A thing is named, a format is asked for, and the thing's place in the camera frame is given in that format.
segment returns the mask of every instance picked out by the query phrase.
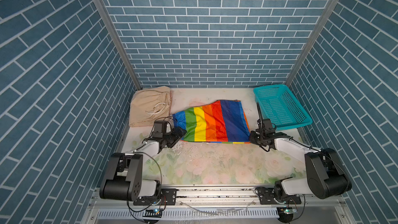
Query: cable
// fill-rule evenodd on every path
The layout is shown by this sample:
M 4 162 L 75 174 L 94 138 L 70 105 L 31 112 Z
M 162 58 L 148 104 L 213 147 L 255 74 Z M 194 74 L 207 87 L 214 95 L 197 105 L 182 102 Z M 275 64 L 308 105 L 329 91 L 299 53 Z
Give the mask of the cable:
M 150 157 L 153 161 L 155 161 L 156 165 L 157 165 L 158 168 L 159 168 L 159 172 L 160 172 L 160 188 L 162 188 L 162 177 L 163 177 L 163 175 L 162 175 L 162 170 L 160 169 L 160 166 L 159 166 L 158 162 L 157 162 L 153 157 L 151 157 L 150 155 L 148 155 L 148 154 L 145 153 L 145 152 L 134 152 L 134 153 L 135 153 L 135 154 L 140 154 L 140 153 L 141 153 L 141 154 L 145 154 L 145 155 L 147 155 L 148 157 Z M 165 204 L 165 209 L 166 209 L 166 197 L 164 197 L 164 199 L 165 199 L 165 200 L 164 200 L 164 204 Z M 149 203 L 149 205 L 148 205 L 146 208 L 144 208 L 144 209 L 142 209 L 142 210 L 140 210 L 140 211 L 135 211 L 135 210 L 133 210 L 133 209 L 130 207 L 129 201 L 127 200 L 127 207 L 129 208 L 129 212 L 130 212 L 131 216 L 134 217 L 134 219 L 136 219 L 136 220 L 138 220 L 138 221 L 140 221 L 140 222 L 143 222 L 143 223 L 145 223 L 145 224 L 147 224 L 147 223 L 144 222 L 144 221 L 142 221 L 142 220 L 137 219 L 137 218 L 132 214 L 132 212 L 134 212 L 134 213 L 139 213 L 139 212 L 145 211 L 146 209 L 148 209 L 148 208 L 151 207 L 151 206 L 152 206 L 152 204 Z
M 292 201 L 295 203 L 295 206 L 296 206 L 296 210 L 297 211 L 299 211 L 299 209 L 297 208 L 297 205 L 296 205 L 296 201 L 292 198 Z
M 139 149 L 141 149 L 142 147 L 144 147 L 146 144 L 143 144 L 142 146 L 140 146 L 140 147 L 138 147 L 138 148 L 135 148 L 134 150 L 139 150 Z
M 268 150 L 266 150 L 263 146 L 260 146 L 260 148 L 262 148 L 262 149 L 265 150 L 266 152 L 269 152 L 269 150 L 271 149 L 269 146 L 268 146 Z
M 299 217 L 297 217 L 297 218 L 291 220 L 290 222 L 292 222 L 292 221 L 294 221 L 294 220 L 297 220 L 297 219 L 300 218 L 300 217 L 302 216 L 302 214 L 304 213 L 304 209 L 305 209 L 305 195 L 302 195 L 302 196 L 304 197 L 304 205 L 303 205 L 303 207 L 302 207 L 301 214 L 300 214 Z
M 162 211 L 165 211 L 166 210 L 166 196 L 164 195 L 163 197 L 164 197 L 164 209 Z
M 251 203 L 249 203 L 249 204 L 246 206 L 246 210 L 245 210 L 246 212 L 248 211 L 248 207 L 249 207 L 253 202 L 254 202 L 254 200 L 252 200 Z
M 263 122 L 263 115 L 261 114 L 261 108 L 260 108 L 259 102 L 257 102 L 257 112 L 258 112 L 258 117 L 260 118 L 258 128 L 261 130 L 263 128 L 264 122 Z
M 173 116 L 170 115 L 170 116 L 167 116 L 167 117 L 160 117 L 160 118 L 157 118 L 157 119 L 154 120 L 154 122 L 157 121 L 157 120 L 159 120 L 159 119 L 161 119 L 161 118 L 162 118 L 162 119 L 169 118 L 169 119 L 171 119 L 171 120 L 174 121 Z M 152 130 L 151 130 L 150 133 L 149 133 L 149 137 L 144 138 L 144 139 L 142 140 L 142 143 L 144 143 L 144 141 L 147 141 L 148 139 L 150 139 L 150 138 L 152 137 L 152 132 L 153 132 L 153 129 L 154 129 L 154 128 L 155 128 L 155 125 L 152 126 Z
M 192 206 L 189 206 L 189 205 L 186 204 L 185 202 L 181 202 L 181 203 L 184 204 L 184 205 L 186 205 L 186 206 L 188 206 L 188 207 L 190 207 L 190 208 L 192 208 L 193 210 L 196 210 L 196 211 L 201 212 L 201 213 L 204 213 L 204 214 L 218 215 L 218 213 L 211 213 L 211 212 L 206 212 L 206 211 L 199 210 L 199 209 L 197 209 L 197 208 L 194 208 L 194 207 L 192 207 Z
M 300 144 L 300 145 L 302 145 L 302 146 L 304 146 L 304 147 L 307 147 L 308 149 L 312 149 L 312 150 L 314 150 L 314 151 L 321 152 L 321 150 L 314 149 L 312 146 L 306 146 L 306 145 L 304 145 L 304 144 L 302 144 L 302 143 L 300 143 L 300 142 L 297 142 L 296 140 L 293 139 L 293 137 L 291 137 L 290 140 L 293 140 L 294 142 L 296 142 L 296 143 L 298 143 L 298 144 Z M 341 168 L 340 165 L 339 165 L 338 163 L 336 163 L 330 156 L 327 156 L 326 154 L 323 154 L 323 153 L 322 153 L 322 155 L 324 155 L 325 157 L 329 158 L 332 162 L 334 162 L 334 164 L 337 165 L 337 167 L 340 168 L 341 171 L 344 172 L 343 168 Z M 344 173 L 344 177 L 345 177 L 346 180 L 347 180 L 347 186 L 346 186 L 346 188 L 343 190 L 342 194 L 343 194 L 344 192 L 346 192 L 347 189 L 348 189 L 348 187 L 349 187 L 348 179 L 347 179 L 347 177 L 345 176 L 345 173 Z
M 158 168 L 159 168 L 159 172 L 160 172 L 160 188 L 162 188 L 162 178 L 163 178 L 163 176 L 162 176 L 162 170 L 160 169 L 160 165 L 158 164 L 158 162 L 157 162 L 153 157 L 151 157 L 150 155 L 148 155 L 148 154 L 145 153 L 145 152 L 133 152 L 133 153 L 134 153 L 134 154 L 144 154 L 144 155 L 147 155 L 148 157 L 150 157 L 150 158 L 156 163 L 156 165 L 157 165 Z

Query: mesh basket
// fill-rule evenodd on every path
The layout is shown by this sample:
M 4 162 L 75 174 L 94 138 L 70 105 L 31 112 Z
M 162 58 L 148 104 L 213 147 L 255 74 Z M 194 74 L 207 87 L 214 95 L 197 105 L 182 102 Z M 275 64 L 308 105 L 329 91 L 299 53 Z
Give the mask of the mesh basket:
M 271 119 L 278 130 L 303 127 L 312 123 L 310 115 L 286 85 L 256 87 L 256 102 L 260 103 L 263 118 Z

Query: aluminum frame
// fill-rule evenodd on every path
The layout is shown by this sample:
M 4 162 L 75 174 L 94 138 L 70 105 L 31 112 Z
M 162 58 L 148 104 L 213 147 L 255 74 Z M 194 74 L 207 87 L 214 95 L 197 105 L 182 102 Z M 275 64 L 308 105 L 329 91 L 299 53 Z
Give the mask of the aluminum frame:
M 298 56 L 295 64 L 293 65 L 287 79 L 285 81 L 286 86 L 290 86 L 293 82 L 293 79 L 296 77 L 296 74 L 299 72 L 301 65 L 304 63 L 305 59 L 307 58 L 308 53 L 311 51 L 313 45 L 315 44 L 316 39 L 318 38 L 319 34 L 321 33 L 323 27 L 325 26 L 326 22 L 328 21 L 330 15 L 332 14 L 334 8 L 336 7 L 339 0 L 329 0 L 326 4 L 321 16 L 316 23 L 314 30 L 311 32 L 310 36 L 304 47 L 301 50 L 300 55 Z
M 141 90 L 142 89 L 141 84 L 138 81 L 137 76 L 134 73 L 134 69 L 132 68 L 129 57 L 127 56 L 126 50 L 124 49 L 122 42 L 119 38 L 119 35 L 116 32 L 116 29 L 112 23 L 111 17 L 108 14 L 105 4 L 103 3 L 102 0 L 93 0 L 93 2 L 98 10 L 98 13 L 99 13 L 103 23 L 105 24 L 105 27 L 107 28 L 107 30 L 109 32 L 110 37 L 112 38 L 113 43 L 115 44 L 117 52 L 119 53 L 120 58 L 132 79 L 132 82 L 134 83 L 137 90 Z
M 181 208 L 184 203 L 196 208 L 287 207 L 287 204 L 261 205 L 258 196 L 254 192 L 254 189 L 258 186 L 273 187 L 273 185 L 185 187 L 164 185 L 163 188 L 177 189 L 176 205 L 167 206 L 168 208 Z M 310 207 L 344 207 L 346 205 L 342 196 L 334 196 L 322 200 L 314 195 L 306 195 L 306 202 L 302 202 L 297 206 L 304 206 L 304 204 Z M 142 206 L 131 205 L 131 207 L 133 209 L 142 209 Z M 89 203 L 88 209 L 99 208 L 127 208 L 127 206 L 125 201 L 101 199 L 99 195 L 99 189 L 96 189 Z

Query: blue stripe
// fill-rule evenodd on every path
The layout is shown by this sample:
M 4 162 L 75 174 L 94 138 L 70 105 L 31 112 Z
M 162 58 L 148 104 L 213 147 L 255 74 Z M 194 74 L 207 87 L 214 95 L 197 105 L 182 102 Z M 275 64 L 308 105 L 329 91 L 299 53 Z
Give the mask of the blue stripe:
M 243 112 L 242 103 L 239 104 L 239 109 L 240 109 L 240 117 L 242 119 L 242 123 L 243 123 L 243 126 L 244 126 L 244 131 L 245 131 L 247 136 L 250 136 L 250 131 L 249 131 L 249 127 L 247 125 L 246 119 L 245 119 L 245 113 Z
M 177 113 L 173 114 L 173 120 L 174 120 L 175 127 L 181 127 L 184 130 L 187 129 L 187 121 L 185 119 L 185 111 L 181 111 L 181 112 L 177 112 Z
M 228 142 L 248 142 L 249 132 L 241 114 L 241 102 L 226 100 L 220 102 Z

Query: rainbow flag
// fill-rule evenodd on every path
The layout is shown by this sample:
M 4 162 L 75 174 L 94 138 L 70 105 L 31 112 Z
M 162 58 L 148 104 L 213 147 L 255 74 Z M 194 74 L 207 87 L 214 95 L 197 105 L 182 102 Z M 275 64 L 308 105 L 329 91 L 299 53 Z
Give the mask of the rainbow flag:
M 187 142 L 249 144 L 250 131 L 240 101 L 220 100 L 173 114 L 174 126 L 187 131 Z

